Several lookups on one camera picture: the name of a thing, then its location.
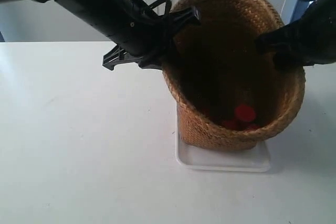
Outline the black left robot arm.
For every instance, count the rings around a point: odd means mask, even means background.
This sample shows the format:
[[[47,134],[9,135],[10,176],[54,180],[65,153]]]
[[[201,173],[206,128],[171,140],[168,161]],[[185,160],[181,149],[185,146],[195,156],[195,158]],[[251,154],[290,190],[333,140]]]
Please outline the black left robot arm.
[[[1,0],[14,2],[22,0]],[[174,36],[189,24],[198,25],[195,7],[173,12],[171,0],[32,0],[54,1],[115,43],[103,57],[103,66],[136,63],[142,69],[161,69],[163,61],[175,59]]]

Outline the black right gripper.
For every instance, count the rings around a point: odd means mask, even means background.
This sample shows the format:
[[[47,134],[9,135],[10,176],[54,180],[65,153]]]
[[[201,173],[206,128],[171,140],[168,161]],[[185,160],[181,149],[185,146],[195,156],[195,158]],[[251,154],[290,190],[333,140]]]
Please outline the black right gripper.
[[[335,62],[335,0],[308,1],[299,19],[255,39],[258,53],[274,52],[277,71]]]

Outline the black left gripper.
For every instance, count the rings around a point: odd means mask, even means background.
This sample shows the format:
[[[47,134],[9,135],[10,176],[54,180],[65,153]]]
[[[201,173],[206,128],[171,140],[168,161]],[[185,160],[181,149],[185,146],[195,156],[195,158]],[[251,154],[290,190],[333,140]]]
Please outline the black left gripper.
[[[175,51],[173,37],[186,25],[200,25],[201,15],[195,6],[171,11],[170,0],[151,5],[143,0],[107,0],[101,13],[106,36],[116,46],[103,56],[102,65],[137,63],[141,69],[162,69],[162,63]]]

